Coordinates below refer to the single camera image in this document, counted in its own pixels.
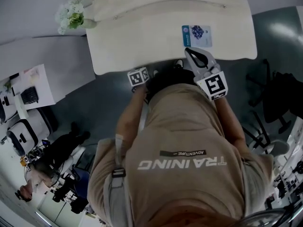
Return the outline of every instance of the flower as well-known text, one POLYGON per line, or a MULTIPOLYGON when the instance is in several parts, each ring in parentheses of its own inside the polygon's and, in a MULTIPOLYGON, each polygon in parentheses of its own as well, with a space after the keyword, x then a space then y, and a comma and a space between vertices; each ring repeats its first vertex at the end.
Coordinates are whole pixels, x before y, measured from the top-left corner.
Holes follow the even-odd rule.
POLYGON ((64 18, 61 23, 60 26, 63 29, 67 29, 67 27, 70 25, 70 20, 68 18, 64 18))
POLYGON ((60 24, 58 33, 63 35, 68 28, 76 29, 83 23, 84 6, 81 0, 70 0, 67 4, 61 5, 55 14, 55 21, 60 24))
POLYGON ((65 29, 59 27, 58 28, 58 33, 61 34, 61 35, 65 34, 65 29))

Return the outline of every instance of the backpack strap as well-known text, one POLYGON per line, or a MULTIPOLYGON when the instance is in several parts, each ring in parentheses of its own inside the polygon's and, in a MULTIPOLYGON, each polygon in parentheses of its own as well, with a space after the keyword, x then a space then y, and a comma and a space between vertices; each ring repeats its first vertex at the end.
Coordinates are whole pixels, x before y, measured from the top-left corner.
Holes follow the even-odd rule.
POLYGON ((116 135, 116 169, 107 176, 103 187, 104 210, 111 227, 133 227, 125 169, 122 167, 123 137, 116 135))

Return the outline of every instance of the white device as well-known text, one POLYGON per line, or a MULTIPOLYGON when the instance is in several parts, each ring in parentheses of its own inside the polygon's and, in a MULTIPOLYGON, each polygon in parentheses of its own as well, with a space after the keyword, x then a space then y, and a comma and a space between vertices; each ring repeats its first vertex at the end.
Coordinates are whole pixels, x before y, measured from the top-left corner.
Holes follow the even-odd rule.
POLYGON ((41 140, 53 131, 51 124, 42 110, 28 111, 27 119, 20 119, 6 133, 18 156, 25 156, 41 140))
POLYGON ((146 67, 142 67, 127 73, 129 82, 132 87, 143 84, 149 80, 149 75, 146 67))
POLYGON ((16 112, 17 108, 11 89, 8 92, 2 91, 0 95, 0 123, 5 123, 12 118, 16 112))
POLYGON ((185 56, 195 75, 194 82, 206 93, 209 100, 213 101, 227 95, 228 87, 224 72, 209 52, 187 47, 185 56))

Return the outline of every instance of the cable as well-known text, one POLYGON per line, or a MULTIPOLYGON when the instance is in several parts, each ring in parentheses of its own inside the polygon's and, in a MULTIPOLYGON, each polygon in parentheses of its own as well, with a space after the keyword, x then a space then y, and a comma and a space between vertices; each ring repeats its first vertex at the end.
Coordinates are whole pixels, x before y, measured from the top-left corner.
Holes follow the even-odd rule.
POLYGON ((24 179, 25 179, 25 181, 26 181, 27 179, 25 178, 25 167, 24 167, 24 172, 23 172, 23 174, 24 174, 24 179))

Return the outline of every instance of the black label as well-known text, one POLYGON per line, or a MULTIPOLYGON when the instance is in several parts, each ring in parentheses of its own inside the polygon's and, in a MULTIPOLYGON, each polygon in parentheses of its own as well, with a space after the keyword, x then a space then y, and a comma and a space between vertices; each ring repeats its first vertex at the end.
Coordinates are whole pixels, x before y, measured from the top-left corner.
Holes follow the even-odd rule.
POLYGON ((221 93, 219 93, 219 94, 217 94, 215 96, 212 96, 212 100, 215 100, 215 99, 218 99, 218 98, 220 98, 222 96, 225 96, 225 93, 226 93, 226 91, 225 92, 221 92, 221 93))
POLYGON ((195 150, 195 151, 164 151, 160 150, 160 156, 162 157, 194 157, 206 155, 206 150, 195 150))
POLYGON ((131 74, 130 79, 131 79, 131 82, 132 82, 133 86, 136 86, 136 85, 141 84, 143 82, 142 78, 141 78, 141 75, 140 75, 140 72, 131 74))
POLYGON ((225 90, 225 86, 222 82, 220 75, 216 75, 214 77, 206 79, 205 83, 211 95, 220 92, 222 90, 225 90))

